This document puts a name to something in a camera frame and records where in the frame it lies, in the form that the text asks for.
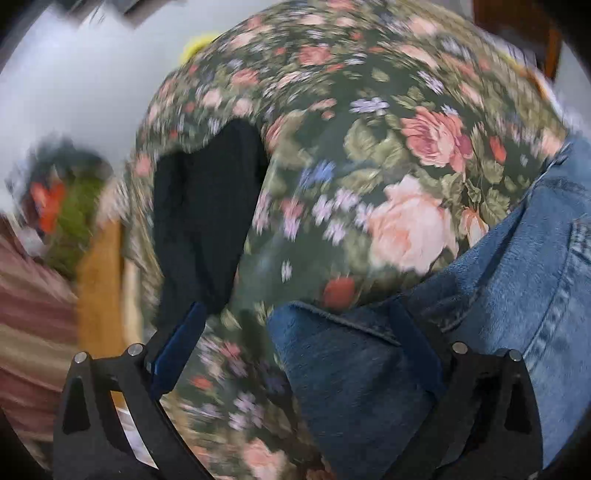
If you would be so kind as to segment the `wooden lap desk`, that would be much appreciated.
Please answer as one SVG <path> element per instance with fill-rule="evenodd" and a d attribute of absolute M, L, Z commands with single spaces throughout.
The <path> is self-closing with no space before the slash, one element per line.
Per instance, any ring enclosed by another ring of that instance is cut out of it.
<path fill-rule="evenodd" d="M 78 346 L 94 359 L 125 347 L 121 284 L 121 223 L 107 221 L 92 237 L 77 268 Z"/>

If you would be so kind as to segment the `grey plush toy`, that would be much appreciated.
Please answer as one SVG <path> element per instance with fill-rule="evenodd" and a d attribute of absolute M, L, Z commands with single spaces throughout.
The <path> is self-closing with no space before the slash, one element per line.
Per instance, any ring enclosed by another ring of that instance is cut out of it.
<path fill-rule="evenodd" d="M 110 163 L 95 151 L 76 145 L 64 136 L 48 136 L 33 145 L 20 163 L 14 181 L 23 185 L 47 183 L 53 174 L 66 181 L 78 177 L 108 179 Z"/>

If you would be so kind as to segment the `red striped curtain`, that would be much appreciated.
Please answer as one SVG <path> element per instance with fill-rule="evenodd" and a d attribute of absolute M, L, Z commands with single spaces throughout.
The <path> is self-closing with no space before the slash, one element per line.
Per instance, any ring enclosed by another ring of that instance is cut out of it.
<path fill-rule="evenodd" d="M 1 408 L 26 440 L 50 442 L 77 350 L 77 298 L 1 219 Z"/>

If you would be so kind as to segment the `orange box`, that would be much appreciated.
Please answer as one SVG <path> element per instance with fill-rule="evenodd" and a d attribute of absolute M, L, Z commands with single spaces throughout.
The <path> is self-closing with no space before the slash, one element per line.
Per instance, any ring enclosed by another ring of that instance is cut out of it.
<path fill-rule="evenodd" d="M 57 225 L 61 205 L 66 196 L 66 186 L 56 181 L 46 187 L 42 183 L 33 182 L 30 193 L 39 215 L 39 228 L 44 234 L 52 234 Z"/>

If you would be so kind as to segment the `yellow pillow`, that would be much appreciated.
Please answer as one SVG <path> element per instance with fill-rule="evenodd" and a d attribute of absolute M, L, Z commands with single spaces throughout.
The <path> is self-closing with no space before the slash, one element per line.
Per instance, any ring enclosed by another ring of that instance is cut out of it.
<path fill-rule="evenodd" d="M 197 55 L 199 51 L 211 44 L 218 36 L 218 33 L 206 33 L 189 40 L 183 47 L 179 63 L 181 65 L 186 64 L 193 56 Z"/>

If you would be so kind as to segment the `blue denim jeans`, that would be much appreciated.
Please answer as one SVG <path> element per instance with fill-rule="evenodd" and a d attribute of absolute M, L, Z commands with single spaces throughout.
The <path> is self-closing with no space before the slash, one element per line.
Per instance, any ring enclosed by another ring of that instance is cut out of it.
<path fill-rule="evenodd" d="M 589 141 L 569 137 L 505 220 L 411 290 L 342 314 L 294 302 L 271 315 L 301 414 L 339 479 L 382 477 L 430 411 L 397 320 L 433 323 L 480 353 L 521 352 L 550 464 L 590 410 Z"/>

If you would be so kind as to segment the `beige pink blanket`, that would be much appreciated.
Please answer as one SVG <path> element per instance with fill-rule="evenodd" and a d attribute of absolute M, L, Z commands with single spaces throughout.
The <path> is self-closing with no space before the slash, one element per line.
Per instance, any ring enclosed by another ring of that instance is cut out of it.
<path fill-rule="evenodd" d="M 143 342 L 143 319 L 140 308 L 140 271 L 130 259 L 123 262 L 121 314 L 126 346 Z"/>

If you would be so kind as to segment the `wooden door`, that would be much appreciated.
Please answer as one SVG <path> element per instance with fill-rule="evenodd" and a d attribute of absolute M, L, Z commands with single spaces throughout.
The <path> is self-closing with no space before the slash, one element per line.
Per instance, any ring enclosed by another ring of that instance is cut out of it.
<path fill-rule="evenodd" d="M 475 0 L 472 4 L 478 27 L 532 53 L 544 75 L 556 78 L 563 38 L 537 1 Z"/>

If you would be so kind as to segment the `folded black pants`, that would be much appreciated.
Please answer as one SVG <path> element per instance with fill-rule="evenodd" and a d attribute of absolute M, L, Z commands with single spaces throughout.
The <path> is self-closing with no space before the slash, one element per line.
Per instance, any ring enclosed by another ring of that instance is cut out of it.
<path fill-rule="evenodd" d="M 154 251 L 163 276 L 158 328 L 194 303 L 217 314 L 228 303 L 269 160 L 256 127 L 235 119 L 198 151 L 156 164 Z"/>

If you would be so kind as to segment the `floral green bedspread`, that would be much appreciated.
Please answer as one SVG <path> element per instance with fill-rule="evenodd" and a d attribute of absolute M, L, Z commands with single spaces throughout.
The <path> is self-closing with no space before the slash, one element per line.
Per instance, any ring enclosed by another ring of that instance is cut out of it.
<path fill-rule="evenodd" d="M 270 7 L 173 70 L 137 132 L 128 245 L 146 325 L 163 295 L 157 164 L 231 124 L 263 142 L 263 189 L 235 289 L 190 357 L 173 417 L 217 479 L 322 478 L 267 318 L 290 300 L 356 303 L 443 268 L 508 214 L 566 127 L 524 67 L 442 7 Z"/>

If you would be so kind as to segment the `green patterned bag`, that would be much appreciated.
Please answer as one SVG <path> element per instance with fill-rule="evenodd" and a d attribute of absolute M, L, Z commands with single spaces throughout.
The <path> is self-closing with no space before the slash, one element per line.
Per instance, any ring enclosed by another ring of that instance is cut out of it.
<path fill-rule="evenodd" d="M 44 261 L 68 281 L 75 279 L 77 266 L 89 247 L 104 184 L 101 178 L 81 176 L 66 186 Z"/>

